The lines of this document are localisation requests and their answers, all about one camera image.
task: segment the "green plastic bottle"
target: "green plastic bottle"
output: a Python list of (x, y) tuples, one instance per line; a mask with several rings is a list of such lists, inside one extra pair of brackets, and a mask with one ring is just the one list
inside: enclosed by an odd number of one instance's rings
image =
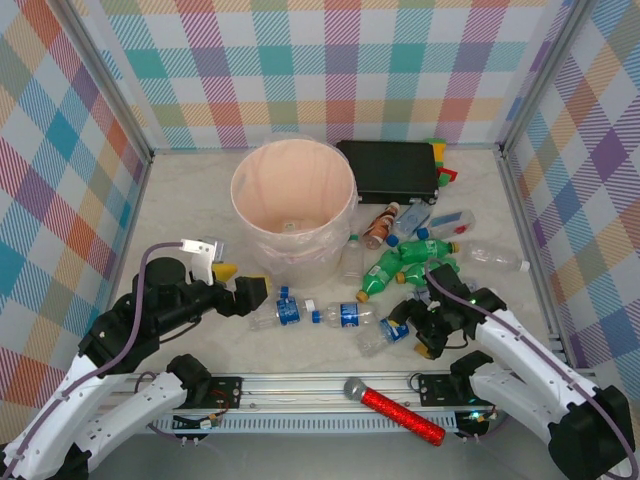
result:
[(362, 290), (356, 294), (356, 299), (364, 303), (371, 295), (382, 292), (402, 267), (399, 253), (393, 250), (384, 252), (378, 263), (371, 267), (362, 279)]
[[(460, 267), (458, 263), (453, 258), (443, 258), (443, 263), (448, 263), (453, 267), (456, 273), (460, 271)], [(439, 265), (433, 265), (429, 271), (434, 268), (439, 267)], [(422, 287), (427, 284), (427, 281), (424, 279), (424, 263), (416, 263), (412, 267), (410, 267), (406, 272), (399, 272), (396, 274), (396, 282), (399, 284), (403, 283), (411, 283), (418, 287)]]
[(458, 250), (457, 243), (443, 242), (442, 240), (420, 240), (398, 245), (398, 252), (405, 265), (424, 263), (430, 258), (444, 258)]

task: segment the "marble surface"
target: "marble surface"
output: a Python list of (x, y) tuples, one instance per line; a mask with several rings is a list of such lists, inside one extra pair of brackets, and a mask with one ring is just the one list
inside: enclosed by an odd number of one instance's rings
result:
[[(231, 205), (229, 185), (243, 152), (163, 155), (156, 158), (140, 210), (140, 216), (124, 265), (118, 295), (131, 289), (131, 279), (139, 269), (140, 258), (151, 244), (197, 239), (213, 235), (225, 239), (225, 260), (239, 266), (239, 274), (260, 273)], [(487, 239), (521, 251), (517, 233), (493, 152), (489, 150), (449, 150), (445, 165), (459, 171), (455, 183), (441, 190), (434, 214), (471, 208), (477, 225), (457, 238)], [(382, 210), (379, 205), (358, 207), (354, 225), (362, 232)], [(384, 251), (368, 251), (369, 267)], [(157, 255), (173, 256), (189, 262), (178, 250)], [(496, 274), (461, 264), (461, 275), (474, 277), (481, 286), (493, 287), (516, 313), (523, 325), (539, 340), (547, 343), (547, 328), (527, 273)], [(409, 285), (391, 285), (372, 297), (381, 315), (388, 314), (410, 289)], [(329, 302), (351, 301), (358, 289), (340, 283), (337, 277), (324, 285), (294, 292), (298, 298), (312, 298), (319, 307)], [(333, 329), (326, 325), (301, 322), (287, 327), (253, 332), (246, 318), (224, 318), (208, 313), (202, 323), (183, 337), (163, 345), (145, 360), (139, 370), (162, 371), (176, 355), (191, 353), (212, 372), (285, 373), (285, 372), (358, 372), (424, 371), (448, 369), (451, 362), (479, 348), (471, 342), (464, 350), (449, 350), (436, 361), (426, 360), (413, 351), (417, 340), (413, 333), (374, 358), (363, 358), (355, 345), (360, 328)], [(450, 345), (462, 342), (459, 333)]]

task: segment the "bottle label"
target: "bottle label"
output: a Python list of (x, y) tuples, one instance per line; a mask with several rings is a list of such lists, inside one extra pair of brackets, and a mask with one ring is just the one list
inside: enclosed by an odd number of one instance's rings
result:
[(300, 312), (298, 311), (298, 304), (295, 298), (281, 298), (276, 302), (276, 307), (278, 308), (278, 316), (280, 317), (280, 323), (282, 325), (298, 323), (300, 321)]
[(378, 277), (380, 280), (382, 280), (385, 283), (389, 283), (389, 280), (391, 280), (391, 277), (389, 276), (389, 274), (385, 272), (380, 265), (374, 265), (373, 267), (371, 267), (371, 270), (369, 270), (367, 275), (371, 275), (372, 277)]
[(450, 213), (449, 215), (443, 215), (441, 217), (436, 217), (431, 220), (431, 228), (439, 227), (440, 225), (444, 225), (445, 223), (455, 222), (462, 217), (462, 212)]
[(388, 337), (396, 343), (398, 340), (402, 340), (404, 337), (409, 335), (409, 325), (398, 325), (397, 327), (392, 327), (389, 323), (389, 320), (386, 318), (384, 320), (380, 320), (380, 325), (387, 331)]
[(342, 322), (342, 328), (357, 327), (358, 325), (360, 325), (360, 321), (358, 319), (358, 304), (341, 303), (340, 320)]

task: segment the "bottle cap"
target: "bottle cap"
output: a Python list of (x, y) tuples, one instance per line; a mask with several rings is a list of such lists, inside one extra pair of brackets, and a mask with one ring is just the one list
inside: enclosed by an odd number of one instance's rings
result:
[(369, 300), (369, 295), (367, 295), (363, 290), (360, 290), (358, 293), (356, 293), (356, 300), (361, 303), (365, 303), (367, 300)]
[(387, 237), (387, 245), (390, 247), (395, 247), (398, 244), (399, 240), (393, 233)]

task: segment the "red microphone handle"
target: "red microphone handle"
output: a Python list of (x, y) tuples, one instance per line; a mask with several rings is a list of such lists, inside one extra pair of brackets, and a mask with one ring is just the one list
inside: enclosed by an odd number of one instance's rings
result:
[(367, 407), (390, 418), (436, 447), (442, 445), (446, 433), (444, 428), (367, 387), (359, 378), (347, 380), (344, 390), (351, 400), (360, 400)]

